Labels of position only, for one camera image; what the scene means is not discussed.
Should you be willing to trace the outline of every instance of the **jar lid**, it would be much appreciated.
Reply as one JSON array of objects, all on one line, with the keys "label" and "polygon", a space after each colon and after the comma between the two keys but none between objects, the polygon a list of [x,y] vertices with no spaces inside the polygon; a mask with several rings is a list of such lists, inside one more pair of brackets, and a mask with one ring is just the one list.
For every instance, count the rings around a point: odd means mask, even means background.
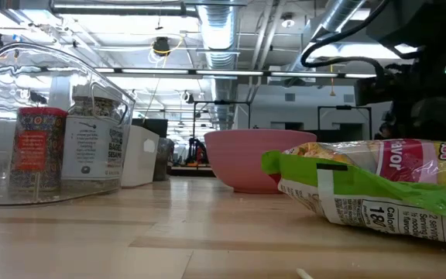
[{"label": "jar lid", "polygon": [[37,107],[37,108],[19,108],[19,114],[40,114],[40,115],[58,115],[67,116],[68,112],[65,112],[61,108],[48,108],[48,107]]}]

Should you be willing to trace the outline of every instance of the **black cable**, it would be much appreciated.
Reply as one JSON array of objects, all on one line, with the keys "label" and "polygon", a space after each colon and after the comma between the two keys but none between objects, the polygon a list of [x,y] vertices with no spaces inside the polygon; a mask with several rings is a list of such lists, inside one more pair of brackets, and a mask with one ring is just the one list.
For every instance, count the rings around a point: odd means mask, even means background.
[{"label": "black cable", "polygon": [[385,7],[388,5],[388,3],[390,1],[391,0],[383,0],[378,5],[378,7],[375,9],[375,11],[372,12],[371,14],[369,14],[369,16],[361,24],[359,24],[355,27],[352,27],[351,29],[348,29],[344,32],[340,32],[336,35],[330,36],[330,37],[322,40],[321,42],[315,43],[313,46],[309,47],[302,54],[302,57],[300,58],[300,63],[304,67],[324,67],[324,66],[329,66],[332,64],[340,63],[340,62],[363,61],[363,62],[371,64],[375,68],[377,78],[383,78],[384,70],[383,70],[383,67],[381,66],[381,64],[378,61],[376,61],[372,58],[368,58],[368,57],[341,57],[341,58],[334,58],[334,59],[331,59],[331,60],[328,60],[325,62],[313,62],[313,63],[306,62],[306,59],[315,50],[317,50],[321,47],[327,46],[330,43],[335,43],[335,42],[338,42],[339,40],[343,40],[344,38],[347,38],[348,36],[352,36],[352,35],[356,34],[358,31],[360,31],[361,29],[365,28],[385,9]]}]

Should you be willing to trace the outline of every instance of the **ceiling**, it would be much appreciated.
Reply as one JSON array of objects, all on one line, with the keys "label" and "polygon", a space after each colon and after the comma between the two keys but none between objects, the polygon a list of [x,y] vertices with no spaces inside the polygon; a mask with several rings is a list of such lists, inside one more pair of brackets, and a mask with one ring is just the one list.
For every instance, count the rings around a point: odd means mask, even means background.
[{"label": "ceiling", "polygon": [[[102,1],[67,1],[73,4],[100,5]],[[122,1],[125,3],[139,4],[143,1]],[[256,46],[257,30],[262,24],[262,14],[266,8],[266,0],[245,1],[238,9],[237,42],[234,48],[238,54],[237,69],[249,70],[252,55]],[[327,1],[306,0],[287,1],[283,7],[283,13],[292,12],[294,25],[286,28],[278,24],[273,37],[271,50],[266,57],[264,68],[270,66],[282,67],[290,64],[299,51],[304,48],[301,42],[302,34],[307,20],[319,16]],[[364,19],[369,14],[369,1],[358,11],[354,19]],[[60,14],[52,15],[41,12],[25,12],[25,24],[15,22],[16,15],[0,12],[0,33],[3,34],[3,42],[11,43],[15,40],[42,44],[65,51],[79,57],[92,67],[165,67],[165,68],[206,68],[208,66],[204,55],[204,41],[201,35],[200,20],[194,17],[157,16],[157,11],[151,16],[140,15],[77,15]],[[157,37],[168,38],[170,55],[159,62],[150,57],[152,43]],[[377,46],[365,34],[346,40],[342,44],[325,47],[318,51],[317,56],[351,56],[361,53],[370,53],[383,60],[383,64],[393,62],[394,57],[382,46]],[[369,65],[351,63],[347,65],[325,68],[323,71],[341,71],[348,73],[372,73]],[[214,92],[211,88],[210,78],[147,78],[147,77],[109,77],[120,88],[131,92],[136,97],[137,116],[146,115],[150,118],[168,118],[173,120],[173,126],[178,122],[189,122],[192,119],[193,106],[183,101],[184,93],[194,96],[196,101],[213,101]],[[245,101],[249,93],[249,80],[238,79],[237,96],[239,101]],[[332,85],[335,96],[331,95]],[[262,81],[262,85],[256,91],[255,106],[308,106],[308,105],[340,105],[344,104],[343,95],[351,95],[352,87],[349,83],[339,81],[332,84],[329,79],[311,82],[307,87],[283,88],[276,85],[268,85]],[[285,102],[284,93],[296,93],[295,102]],[[217,111],[214,105],[208,105],[200,122],[207,122],[207,126],[218,128],[215,122]],[[232,110],[228,108],[228,115],[232,116]],[[186,135],[185,131],[173,131],[173,134]]]}]

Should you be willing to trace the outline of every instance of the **clear plastic container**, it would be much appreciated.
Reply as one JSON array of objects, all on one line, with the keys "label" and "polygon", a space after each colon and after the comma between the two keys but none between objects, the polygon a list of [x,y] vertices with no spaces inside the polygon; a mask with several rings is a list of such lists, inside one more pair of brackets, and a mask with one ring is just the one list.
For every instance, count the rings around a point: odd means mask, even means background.
[{"label": "clear plastic container", "polygon": [[82,60],[0,49],[0,205],[118,190],[135,100]]}]

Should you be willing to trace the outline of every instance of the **ventilation duct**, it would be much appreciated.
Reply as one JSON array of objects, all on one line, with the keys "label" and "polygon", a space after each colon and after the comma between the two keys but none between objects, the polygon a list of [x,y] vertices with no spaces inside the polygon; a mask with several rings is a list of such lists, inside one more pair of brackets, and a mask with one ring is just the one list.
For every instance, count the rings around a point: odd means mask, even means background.
[{"label": "ventilation duct", "polygon": [[[308,20],[302,35],[304,46],[306,48],[295,58],[292,64],[287,67],[287,71],[306,71],[309,70],[302,66],[300,58],[302,53],[307,49],[307,46],[318,34],[324,33],[326,30],[329,33],[339,32],[348,20],[361,8],[365,0],[330,0],[326,4],[324,13],[314,19]],[[300,79],[286,79],[283,80],[283,85],[286,87],[292,85],[305,85],[305,82]]]},{"label": "ventilation duct", "polygon": [[[227,5],[198,6],[201,19],[201,35],[204,48],[208,50],[231,50],[235,42],[236,20],[238,8]],[[234,53],[206,53],[208,67],[215,70],[232,70],[235,68]],[[232,79],[215,78],[211,81],[214,100],[234,101],[237,98],[237,82]],[[228,114],[228,106],[217,106],[216,116],[221,123],[220,129],[230,129],[232,115]]]}]

